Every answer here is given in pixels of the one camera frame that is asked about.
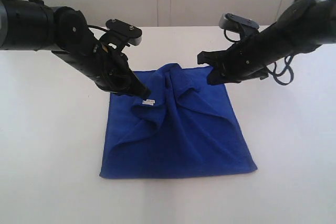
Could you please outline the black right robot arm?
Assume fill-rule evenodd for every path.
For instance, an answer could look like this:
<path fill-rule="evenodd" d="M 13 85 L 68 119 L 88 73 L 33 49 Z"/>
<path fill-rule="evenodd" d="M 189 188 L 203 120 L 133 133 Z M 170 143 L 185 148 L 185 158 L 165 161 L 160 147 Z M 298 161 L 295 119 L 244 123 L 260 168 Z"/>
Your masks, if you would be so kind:
<path fill-rule="evenodd" d="M 324 44 L 335 43 L 335 1 L 298 0 L 288 7 L 272 25 L 260 31 L 250 19 L 224 14 L 219 27 L 239 34 L 239 40 L 221 51 L 201 51 L 197 63 L 213 70 L 207 83 L 240 83 L 250 79 L 279 80 L 286 71 L 293 79 L 290 66 L 294 56 L 315 51 Z"/>

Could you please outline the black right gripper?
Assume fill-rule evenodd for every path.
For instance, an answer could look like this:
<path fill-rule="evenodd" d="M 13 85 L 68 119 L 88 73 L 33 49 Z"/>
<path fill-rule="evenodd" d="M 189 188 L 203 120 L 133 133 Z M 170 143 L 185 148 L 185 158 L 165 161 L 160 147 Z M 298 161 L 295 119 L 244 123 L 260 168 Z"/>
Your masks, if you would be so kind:
<path fill-rule="evenodd" d="M 273 46 L 268 39 L 249 39 L 237 42 L 226 50 L 201 51 L 197 64 L 216 66 L 206 77 L 207 84 L 240 83 L 269 77 L 267 66 L 273 63 Z"/>

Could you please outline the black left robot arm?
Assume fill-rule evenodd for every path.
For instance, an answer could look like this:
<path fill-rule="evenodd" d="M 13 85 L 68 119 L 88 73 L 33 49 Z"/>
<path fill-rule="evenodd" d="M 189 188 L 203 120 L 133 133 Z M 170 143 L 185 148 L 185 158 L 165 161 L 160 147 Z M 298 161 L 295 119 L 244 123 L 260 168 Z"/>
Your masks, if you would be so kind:
<path fill-rule="evenodd" d="M 96 38 L 83 13 L 23 0 L 1 0 L 1 50 L 51 51 L 106 92 L 143 100 L 151 93 L 130 69 L 126 46 L 137 46 L 142 30 L 118 19 Z"/>

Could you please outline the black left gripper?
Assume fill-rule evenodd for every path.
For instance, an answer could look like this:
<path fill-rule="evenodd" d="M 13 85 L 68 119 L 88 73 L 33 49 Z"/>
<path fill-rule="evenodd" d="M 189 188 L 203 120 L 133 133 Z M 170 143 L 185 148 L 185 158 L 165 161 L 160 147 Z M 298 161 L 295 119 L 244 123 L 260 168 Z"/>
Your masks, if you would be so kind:
<path fill-rule="evenodd" d="M 149 98 L 151 90 L 129 69 L 121 52 L 100 42 L 91 44 L 89 49 L 92 60 L 89 79 L 101 90 Z"/>

